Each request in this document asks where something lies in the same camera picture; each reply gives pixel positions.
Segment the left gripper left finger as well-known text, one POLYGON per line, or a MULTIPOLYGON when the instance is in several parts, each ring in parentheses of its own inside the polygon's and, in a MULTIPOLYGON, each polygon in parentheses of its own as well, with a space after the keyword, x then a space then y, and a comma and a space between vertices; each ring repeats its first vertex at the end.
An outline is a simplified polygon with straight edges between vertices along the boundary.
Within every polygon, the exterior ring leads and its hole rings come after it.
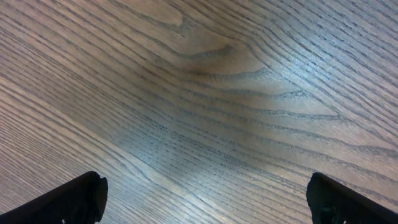
POLYGON ((1 224, 99 223, 108 199, 108 181, 89 171, 1 215, 1 224))

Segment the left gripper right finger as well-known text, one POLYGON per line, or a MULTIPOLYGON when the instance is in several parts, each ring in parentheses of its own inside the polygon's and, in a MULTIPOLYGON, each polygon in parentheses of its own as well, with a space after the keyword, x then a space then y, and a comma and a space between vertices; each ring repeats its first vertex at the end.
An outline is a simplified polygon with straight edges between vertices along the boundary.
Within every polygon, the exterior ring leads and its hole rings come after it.
POLYGON ((397 224, 397 213, 315 172, 307 185, 313 224, 397 224))

